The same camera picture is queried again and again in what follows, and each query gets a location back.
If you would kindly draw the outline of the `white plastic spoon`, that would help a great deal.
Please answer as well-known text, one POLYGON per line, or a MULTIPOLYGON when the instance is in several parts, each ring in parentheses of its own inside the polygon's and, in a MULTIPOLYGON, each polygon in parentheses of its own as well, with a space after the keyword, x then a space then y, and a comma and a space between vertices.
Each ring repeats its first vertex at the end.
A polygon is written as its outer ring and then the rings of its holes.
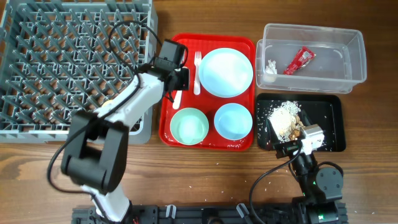
MULTIPOLYGON (((189 73, 190 73, 190 71, 189 71, 189 69, 187 67, 183 67, 183 68, 180 69, 180 74, 181 74, 181 76, 183 78, 183 83, 186 86, 188 86, 188 83, 189 83, 189 77, 190 77, 189 73)), ((176 95, 175 95, 172 108, 175 109, 175 110, 179 109, 181 100, 182 100, 182 90, 178 90, 176 95)))

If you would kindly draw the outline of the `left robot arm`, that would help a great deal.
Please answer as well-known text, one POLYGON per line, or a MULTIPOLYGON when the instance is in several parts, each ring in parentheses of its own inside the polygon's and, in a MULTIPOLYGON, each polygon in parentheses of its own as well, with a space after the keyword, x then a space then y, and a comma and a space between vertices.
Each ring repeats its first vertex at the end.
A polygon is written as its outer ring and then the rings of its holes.
POLYGON ((126 170, 129 132, 154 104, 174 90, 186 90, 188 48, 165 40, 159 56, 138 68, 137 76, 108 105, 94 112, 75 113, 62 157, 61 171, 95 205, 96 217, 106 223, 134 223, 132 203, 121 179, 126 170))

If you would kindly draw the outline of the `yellow plastic cup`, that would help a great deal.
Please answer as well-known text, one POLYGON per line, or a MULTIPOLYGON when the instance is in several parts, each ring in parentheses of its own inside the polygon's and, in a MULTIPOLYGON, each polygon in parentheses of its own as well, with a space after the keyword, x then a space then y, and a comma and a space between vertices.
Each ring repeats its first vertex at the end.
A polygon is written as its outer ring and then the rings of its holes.
POLYGON ((112 102, 113 102, 113 100, 107 100, 107 101, 105 101, 105 102, 102 104, 101 107, 108 106, 108 105, 110 105, 112 102))

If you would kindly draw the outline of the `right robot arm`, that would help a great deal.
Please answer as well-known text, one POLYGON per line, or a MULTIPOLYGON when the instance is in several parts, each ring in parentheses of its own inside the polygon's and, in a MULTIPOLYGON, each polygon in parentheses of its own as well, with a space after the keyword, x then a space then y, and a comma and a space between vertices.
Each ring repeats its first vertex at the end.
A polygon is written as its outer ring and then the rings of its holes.
POLYGON ((299 137, 279 142, 272 123, 269 137, 278 159, 288 157, 288 167, 298 182, 302 196, 290 203, 263 205, 259 219, 264 223, 348 223, 343 197, 343 169, 333 162, 317 162, 314 151, 322 146, 324 130, 312 124, 300 129, 299 137))

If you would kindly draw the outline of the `green bowl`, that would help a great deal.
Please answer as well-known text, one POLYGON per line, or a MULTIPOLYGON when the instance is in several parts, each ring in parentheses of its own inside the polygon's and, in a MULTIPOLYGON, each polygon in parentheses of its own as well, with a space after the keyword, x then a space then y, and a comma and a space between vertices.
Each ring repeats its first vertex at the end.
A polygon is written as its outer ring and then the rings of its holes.
POLYGON ((185 146, 201 143, 209 132, 206 115, 196 108, 184 108, 176 112, 170 122, 173 138, 185 146))

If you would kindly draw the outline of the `large light blue plate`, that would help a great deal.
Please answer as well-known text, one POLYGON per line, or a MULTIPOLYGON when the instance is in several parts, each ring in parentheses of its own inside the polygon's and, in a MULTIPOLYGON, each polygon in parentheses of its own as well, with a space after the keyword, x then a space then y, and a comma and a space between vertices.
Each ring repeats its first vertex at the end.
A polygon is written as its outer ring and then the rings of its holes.
POLYGON ((220 98, 232 98, 250 87, 254 72, 243 53, 236 49, 219 48, 202 58, 198 75, 208 93, 220 98))

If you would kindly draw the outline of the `white tissue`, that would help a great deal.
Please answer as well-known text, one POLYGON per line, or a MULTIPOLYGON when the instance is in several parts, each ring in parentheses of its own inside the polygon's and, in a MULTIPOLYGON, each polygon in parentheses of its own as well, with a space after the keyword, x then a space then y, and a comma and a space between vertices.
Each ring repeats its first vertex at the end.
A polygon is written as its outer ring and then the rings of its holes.
POLYGON ((275 60, 268 60, 268 64, 266 66, 265 73, 270 74, 270 75, 277 75, 275 60))

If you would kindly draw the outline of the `white plastic fork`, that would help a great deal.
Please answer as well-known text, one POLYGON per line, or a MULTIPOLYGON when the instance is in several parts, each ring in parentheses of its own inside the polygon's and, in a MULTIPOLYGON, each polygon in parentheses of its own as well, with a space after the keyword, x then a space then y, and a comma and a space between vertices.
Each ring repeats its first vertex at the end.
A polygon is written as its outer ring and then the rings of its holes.
POLYGON ((199 68, 200 68, 201 60, 202 60, 201 52, 196 51, 195 57, 194 57, 195 79, 194 79, 194 87, 193 87, 193 93, 195 95, 199 95, 201 92, 200 77, 199 77, 199 68))

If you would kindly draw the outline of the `red sauce packet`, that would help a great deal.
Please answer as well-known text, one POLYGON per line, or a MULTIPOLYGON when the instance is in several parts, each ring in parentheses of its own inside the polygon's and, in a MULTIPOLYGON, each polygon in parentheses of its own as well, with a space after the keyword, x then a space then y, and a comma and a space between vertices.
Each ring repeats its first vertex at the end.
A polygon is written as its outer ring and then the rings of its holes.
POLYGON ((303 46, 295 55, 294 59, 284 70, 284 75, 292 75, 297 70, 305 67, 311 60, 316 57, 316 54, 308 47, 303 46))

